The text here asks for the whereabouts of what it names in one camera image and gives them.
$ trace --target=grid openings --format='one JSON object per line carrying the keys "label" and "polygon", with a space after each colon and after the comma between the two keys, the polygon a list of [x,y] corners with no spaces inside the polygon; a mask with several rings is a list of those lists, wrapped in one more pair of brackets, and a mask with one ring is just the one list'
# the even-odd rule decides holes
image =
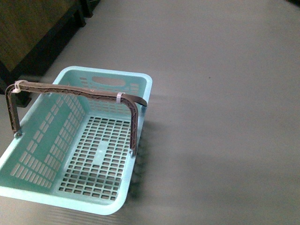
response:
{"label": "grid openings", "polygon": [[[10,175],[46,188],[51,187],[56,176],[56,172],[65,157],[68,145],[73,140],[72,136],[79,127],[80,121],[83,119],[85,113],[77,97],[74,96],[69,98],[71,99],[71,102],[67,101],[67,96],[65,95],[57,98],[55,104],[46,115],[45,120],[41,123],[32,140],[28,144],[26,151],[24,151],[20,157],[19,163],[15,165]],[[46,156],[44,163],[42,163],[32,154],[35,152],[38,144],[41,142],[54,117],[58,113],[59,108],[64,102],[69,106],[71,112],[64,124],[64,127],[60,130],[53,146],[50,148],[50,152]]]}
{"label": "grid openings", "polygon": [[[130,121],[91,117],[59,190],[114,201],[129,148],[129,127]],[[102,163],[94,162],[101,142],[108,147]]]}
{"label": "grid openings", "polygon": [[[97,84],[96,82],[88,82],[87,78],[80,77],[82,86],[85,88],[95,89],[95,90],[105,90],[111,92],[124,92],[130,95],[138,95],[139,93],[139,84],[130,83],[130,85],[125,87],[114,87]],[[108,113],[120,113],[120,114],[130,114],[130,110],[123,104],[115,104],[112,102],[104,102],[100,100],[88,99],[90,108],[96,111],[104,111]]]}

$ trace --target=basket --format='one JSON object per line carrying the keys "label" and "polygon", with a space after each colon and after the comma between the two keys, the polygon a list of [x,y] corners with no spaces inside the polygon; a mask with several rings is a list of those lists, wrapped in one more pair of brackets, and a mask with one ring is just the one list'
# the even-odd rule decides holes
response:
{"label": "basket", "polygon": [[[6,91],[15,138],[0,158],[0,195],[99,215],[124,204],[152,79],[68,67],[53,84]],[[43,93],[19,123],[14,93]]]}

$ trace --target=basket handle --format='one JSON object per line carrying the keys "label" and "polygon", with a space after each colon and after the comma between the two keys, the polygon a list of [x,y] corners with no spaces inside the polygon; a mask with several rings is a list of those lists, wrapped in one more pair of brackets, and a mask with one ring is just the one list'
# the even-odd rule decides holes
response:
{"label": "basket handle", "polygon": [[137,152],[137,122],[138,122],[138,109],[135,104],[138,103],[143,106],[147,106],[147,102],[138,96],[114,93],[108,91],[99,91],[87,88],[79,88],[74,86],[57,85],[36,83],[28,81],[16,81],[15,84],[9,85],[5,91],[8,114],[10,118],[11,128],[15,135],[21,136],[21,126],[19,122],[19,116],[15,101],[15,93],[20,91],[35,92],[40,94],[46,93],[61,93],[69,95],[84,96],[91,99],[103,100],[107,102],[118,102],[125,104],[131,112],[131,129],[130,129],[130,148],[133,151],[133,156]]}

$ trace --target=handle hole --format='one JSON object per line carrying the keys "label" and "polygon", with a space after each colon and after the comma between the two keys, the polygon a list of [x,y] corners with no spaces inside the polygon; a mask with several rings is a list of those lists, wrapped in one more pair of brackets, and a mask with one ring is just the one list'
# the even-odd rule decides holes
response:
{"label": "handle hole", "polygon": [[109,86],[125,86],[125,81],[122,79],[113,79],[113,78],[107,78],[107,77],[98,77],[94,76],[92,77],[92,81],[104,85]]}

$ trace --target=basket bottom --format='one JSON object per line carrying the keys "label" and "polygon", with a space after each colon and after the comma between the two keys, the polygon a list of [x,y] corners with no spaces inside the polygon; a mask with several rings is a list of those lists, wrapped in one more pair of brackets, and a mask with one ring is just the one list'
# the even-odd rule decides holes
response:
{"label": "basket bottom", "polygon": [[70,145],[55,194],[111,204],[118,196],[130,142],[130,119],[87,115]]}

